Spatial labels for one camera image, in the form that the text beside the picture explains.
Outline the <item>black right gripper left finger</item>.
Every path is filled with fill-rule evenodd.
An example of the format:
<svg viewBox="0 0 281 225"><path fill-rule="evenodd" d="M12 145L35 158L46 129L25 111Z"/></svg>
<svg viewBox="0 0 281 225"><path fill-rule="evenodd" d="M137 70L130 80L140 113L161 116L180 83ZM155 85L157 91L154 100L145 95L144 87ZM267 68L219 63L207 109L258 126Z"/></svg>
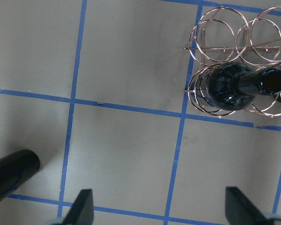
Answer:
<svg viewBox="0 0 281 225"><path fill-rule="evenodd" d="M65 217L46 222L47 225L92 225L94 222L94 203L92 189L83 189Z"/></svg>

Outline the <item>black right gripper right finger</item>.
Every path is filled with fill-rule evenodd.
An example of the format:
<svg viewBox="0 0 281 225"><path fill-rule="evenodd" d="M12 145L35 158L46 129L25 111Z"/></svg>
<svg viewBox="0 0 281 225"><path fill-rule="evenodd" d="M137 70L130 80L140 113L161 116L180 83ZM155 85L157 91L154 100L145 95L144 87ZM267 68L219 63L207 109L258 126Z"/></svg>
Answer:
<svg viewBox="0 0 281 225"><path fill-rule="evenodd" d="M225 217L230 225L281 225L281 216L262 213L238 187L225 188Z"/></svg>

